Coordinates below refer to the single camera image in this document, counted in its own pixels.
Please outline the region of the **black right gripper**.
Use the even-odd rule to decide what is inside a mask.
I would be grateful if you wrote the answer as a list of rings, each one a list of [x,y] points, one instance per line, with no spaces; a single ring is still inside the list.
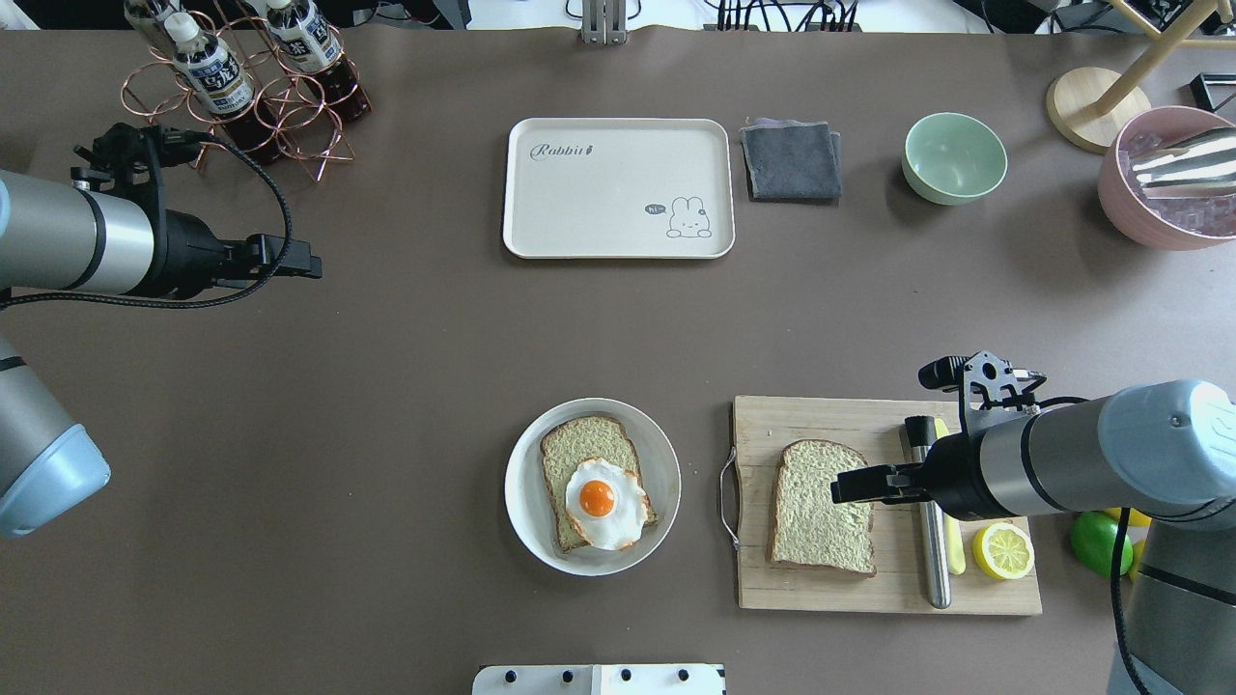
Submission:
[[[926,496],[955,519],[995,518],[995,498],[965,432],[937,440],[922,465],[883,463],[838,472],[831,484],[833,503],[920,503]]]

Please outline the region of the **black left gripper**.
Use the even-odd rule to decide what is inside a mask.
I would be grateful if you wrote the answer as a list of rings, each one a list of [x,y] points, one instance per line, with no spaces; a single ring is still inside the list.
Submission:
[[[242,289],[267,276],[323,278],[323,258],[303,240],[256,234],[222,242],[199,216],[173,210],[152,224],[152,237],[146,298],[188,301],[216,287]]]

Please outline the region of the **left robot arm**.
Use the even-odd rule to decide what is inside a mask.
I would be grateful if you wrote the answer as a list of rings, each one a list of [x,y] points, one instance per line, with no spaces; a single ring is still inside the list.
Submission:
[[[287,230],[225,240],[173,211],[154,164],[75,183],[2,173],[2,317],[90,308],[185,314],[239,302],[277,277],[318,279],[323,260]],[[2,338],[2,535],[23,538],[105,488],[112,466],[85,424]]]

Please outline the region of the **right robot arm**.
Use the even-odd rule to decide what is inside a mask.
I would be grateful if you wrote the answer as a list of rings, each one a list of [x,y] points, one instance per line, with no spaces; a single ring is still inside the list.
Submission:
[[[1033,378],[958,375],[962,432],[922,463],[843,472],[838,503],[939,503],[958,519],[1138,510],[1151,523],[1115,611],[1107,691],[1234,691],[1234,403],[1183,378],[1041,409]]]

